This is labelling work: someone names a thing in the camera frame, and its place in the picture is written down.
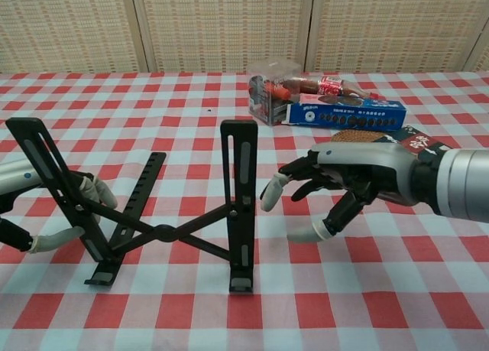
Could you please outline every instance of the table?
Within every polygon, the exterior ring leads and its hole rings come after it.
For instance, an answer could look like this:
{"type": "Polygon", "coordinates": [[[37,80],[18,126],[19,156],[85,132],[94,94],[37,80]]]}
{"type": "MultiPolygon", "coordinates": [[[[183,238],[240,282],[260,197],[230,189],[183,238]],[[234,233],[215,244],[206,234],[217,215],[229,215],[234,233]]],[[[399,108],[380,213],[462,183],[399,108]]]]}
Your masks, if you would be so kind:
{"type": "MultiPolygon", "coordinates": [[[[489,73],[341,76],[400,100],[405,124],[452,147],[489,147],[489,73]]],[[[167,151],[142,219],[170,225],[222,204],[218,126],[250,118],[246,76],[231,73],[3,74],[0,110],[0,163],[24,158],[5,119],[41,118],[68,165],[98,174],[120,207],[150,152],[167,151]]],[[[257,192],[335,132],[259,122],[257,192]]],[[[96,265],[79,241],[36,255],[1,247],[0,349],[489,349],[489,225],[375,201],[338,237],[293,244],[286,231],[341,194],[291,203],[293,192],[257,211],[252,296],[229,296],[228,265],[179,242],[134,250],[105,290],[83,284],[96,265]]],[[[4,217],[32,234],[68,227],[45,190],[4,217]]],[[[224,222],[197,235],[226,245],[224,222]]]]}

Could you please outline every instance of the blue snack box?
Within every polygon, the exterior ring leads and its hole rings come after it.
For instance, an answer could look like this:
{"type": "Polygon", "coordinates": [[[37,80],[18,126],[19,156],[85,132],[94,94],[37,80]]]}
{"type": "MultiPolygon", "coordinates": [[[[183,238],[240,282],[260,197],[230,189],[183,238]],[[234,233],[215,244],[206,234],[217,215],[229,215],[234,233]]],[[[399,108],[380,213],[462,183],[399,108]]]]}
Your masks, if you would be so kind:
{"type": "Polygon", "coordinates": [[[396,131],[405,117],[406,108],[398,101],[302,93],[299,102],[288,105],[282,124],[396,131]]]}

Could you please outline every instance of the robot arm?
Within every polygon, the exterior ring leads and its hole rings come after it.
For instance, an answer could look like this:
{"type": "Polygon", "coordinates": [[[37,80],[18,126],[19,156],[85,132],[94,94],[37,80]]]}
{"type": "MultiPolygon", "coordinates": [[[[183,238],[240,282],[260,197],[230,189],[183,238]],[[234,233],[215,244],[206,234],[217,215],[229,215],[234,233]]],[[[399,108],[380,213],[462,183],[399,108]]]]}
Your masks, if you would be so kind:
{"type": "Polygon", "coordinates": [[[346,193],[324,220],[289,234],[293,241],[336,235],[375,198],[404,206],[423,202],[437,215],[487,223],[488,167],[483,150],[450,150],[426,163],[399,144],[327,142],[279,169],[261,195],[261,209],[272,210],[292,180],[308,180],[292,201],[323,188],[346,193]]]}
{"type": "MultiPolygon", "coordinates": [[[[116,208],[117,200],[103,181],[91,174],[78,171],[72,173],[85,198],[116,208]]],[[[0,164],[0,214],[12,210],[15,199],[21,194],[41,187],[43,187],[42,181],[29,160],[0,164]]],[[[83,233],[83,228],[75,226],[49,236],[31,236],[20,226],[0,217],[0,242],[22,252],[35,253],[54,250],[79,238],[83,233]]]]}

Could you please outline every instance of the silver robotic arm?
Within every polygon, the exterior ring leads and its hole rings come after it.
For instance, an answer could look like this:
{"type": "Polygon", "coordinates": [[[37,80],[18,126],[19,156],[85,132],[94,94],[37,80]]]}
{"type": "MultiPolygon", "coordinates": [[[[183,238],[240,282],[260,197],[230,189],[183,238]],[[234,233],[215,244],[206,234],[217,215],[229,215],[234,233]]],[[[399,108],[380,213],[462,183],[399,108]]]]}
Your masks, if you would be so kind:
{"type": "Polygon", "coordinates": [[[290,233],[292,241],[335,236],[376,198],[404,206],[423,202],[440,216],[489,223],[488,172],[485,150],[449,150],[426,163],[394,143],[327,142],[279,169],[261,195],[261,209],[271,211],[292,180],[307,180],[292,201],[321,189],[346,193],[325,219],[290,233]]]}
{"type": "MultiPolygon", "coordinates": [[[[80,172],[73,172],[73,178],[85,198],[116,208],[117,200],[103,181],[91,174],[80,172]]],[[[41,178],[29,160],[0,164],[0,214],[12,210],[15,199],[21,194],[42,187],[41,178]]],[[[27,230],[0,217],[0,242],[22,252],[48,252],[58,249],[83,234],[83,228],[75,226],[53,235],[31,236],[27,230]]]]}

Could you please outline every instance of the woven wall panel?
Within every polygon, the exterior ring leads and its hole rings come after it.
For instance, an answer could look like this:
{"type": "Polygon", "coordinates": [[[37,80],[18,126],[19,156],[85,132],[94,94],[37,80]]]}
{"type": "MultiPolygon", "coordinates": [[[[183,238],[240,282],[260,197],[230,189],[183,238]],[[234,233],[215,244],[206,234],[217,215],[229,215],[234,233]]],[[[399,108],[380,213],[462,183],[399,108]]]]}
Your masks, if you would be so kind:
{"type": "Polygon", "coordinates": [[[484,51],[479,57],[475,70],[489,70],[489,44],[484,48],[484,51]]]}
{"type": "Polygon", "coordinates": [[[456,70],[487,0],[324,0],[309,70],[456,70]]]}
{"type": "Polygon", "coordinates": [[[144,0],[157,68],[242,71],[265,57],[296,60],[302,2],[144,0]]]}
{"type": "Polygon", "coordinates": [[[136,70],[122,0],[0,0],[0,72],[136,70]]]}

